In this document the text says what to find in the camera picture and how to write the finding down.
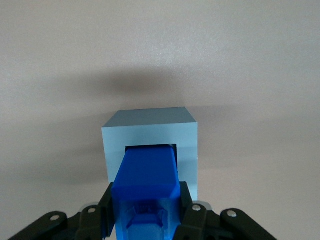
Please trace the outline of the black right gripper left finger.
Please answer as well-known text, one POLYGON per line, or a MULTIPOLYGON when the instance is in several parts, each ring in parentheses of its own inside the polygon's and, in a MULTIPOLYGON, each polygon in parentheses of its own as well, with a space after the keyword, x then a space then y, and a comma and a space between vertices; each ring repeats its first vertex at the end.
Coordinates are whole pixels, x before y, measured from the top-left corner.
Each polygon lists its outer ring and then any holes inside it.
POLYGON ((11 240, 105 240, 112 235, 115 217, 110 183, 101 200, 72 217, 48 212, 13 235, 11 240))

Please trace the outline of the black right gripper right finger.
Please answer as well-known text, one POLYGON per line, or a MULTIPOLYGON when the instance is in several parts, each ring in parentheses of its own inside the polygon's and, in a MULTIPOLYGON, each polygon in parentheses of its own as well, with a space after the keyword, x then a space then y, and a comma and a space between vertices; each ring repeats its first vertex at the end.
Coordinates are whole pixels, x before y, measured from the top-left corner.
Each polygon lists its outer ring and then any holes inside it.
POLYGON ((180 182, 180 225, 174 240, 274 240, 275 237, 237 208, 216 214, 192 201, 187 182, 180 182))

